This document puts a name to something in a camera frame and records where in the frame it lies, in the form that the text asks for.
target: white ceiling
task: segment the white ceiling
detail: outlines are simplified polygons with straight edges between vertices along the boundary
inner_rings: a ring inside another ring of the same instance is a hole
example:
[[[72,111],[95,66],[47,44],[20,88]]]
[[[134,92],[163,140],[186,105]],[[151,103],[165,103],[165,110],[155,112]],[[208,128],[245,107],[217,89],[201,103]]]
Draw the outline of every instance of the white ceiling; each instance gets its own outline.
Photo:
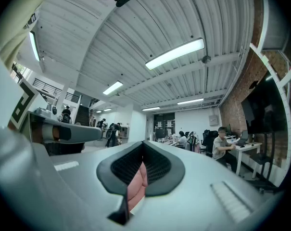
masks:
[[[186,108],[215,107],[245,63],[253,10],[253,0],[131,0],[121,8],[113,0],[45,0],[36,29],[41,67],[105,105],[167,110],[204,97]],[[154,70],[145,66],[197,38],[204,39],[203,50]],[[206,65],[205,55],[212,57]],[[117,80],[123,86],[103,95]]]

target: ceiling light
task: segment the ceiling light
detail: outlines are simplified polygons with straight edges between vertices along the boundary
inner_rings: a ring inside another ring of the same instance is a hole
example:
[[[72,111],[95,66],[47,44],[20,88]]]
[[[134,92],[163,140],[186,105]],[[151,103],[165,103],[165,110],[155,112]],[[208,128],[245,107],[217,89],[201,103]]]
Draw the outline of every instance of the ceiling light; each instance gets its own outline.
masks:
[[[113,92],[115,89],[118,89],[122,85],[123,83],[117,81],[111,87],[109,87],[106,91],[104,91],[103,94],[108,95],[109,93]]]
[[[204,100],[204,98],[199,98],[199,99],[189,100],[189,101],[185,101],[185,102],[179,102],[177,104],[193,103],[193,102],[199,102],[199,101],[203,101],[203,100]]]
[[[154,108],[148,108],[148,109],[143,109],[143,111],[148,111],[148,110],[159,110],[160,107],[154,107]]]
[[[31,31],[31,32],[29,32],[29,35],[30,35],[30,41],[31,41],[31,45],[32,45],[32,49],[33,49],[35,58],[36,58],[36,60],[39,61],[38,49],[36,47],[36,42],[35,42],[35,34],[34,34],[34,32]]]
[[[148,67],[148,69],[152,70],[152,69],[154,69],[162,64],[165,64],[165,63],[167,63],[175,58],[186,55],[186,54],[191,53],[193,51],[201,50],[203,48],[204,48],[204,40],[202,38],[198,38],[194,41],[191,41],[189,43],[178,46],[175,49],[167,51],[166,53],[163,53],[160,56],[157,56],[156,58],[148,61],[145,65]]]

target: black pants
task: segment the black pants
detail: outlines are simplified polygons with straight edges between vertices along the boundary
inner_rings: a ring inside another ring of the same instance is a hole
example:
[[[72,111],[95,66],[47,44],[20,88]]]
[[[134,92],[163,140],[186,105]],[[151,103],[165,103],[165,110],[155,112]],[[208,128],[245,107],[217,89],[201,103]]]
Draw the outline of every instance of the black pants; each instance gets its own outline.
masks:
[[[115,141],[116,141],[116,136],[115,136],[115,132],[111,134],[110,138],[108,139],[106,146],[109,147],[110,144],[110,140],[112,140],[112,147],[115,146]]]
[[[221,163],[223,166],[225,167],[228,167],[227,166],[227,163],[228,164],[231,164],[231,168],[232,168],[232,171],[234,173],[236,173],[236,169],[237,169],[237,160],[236,160],[236,157],[234,157],[233,155],[231,155],[230,153],[226,152],[226,154],[217,159],[216,160],[217,162]]]

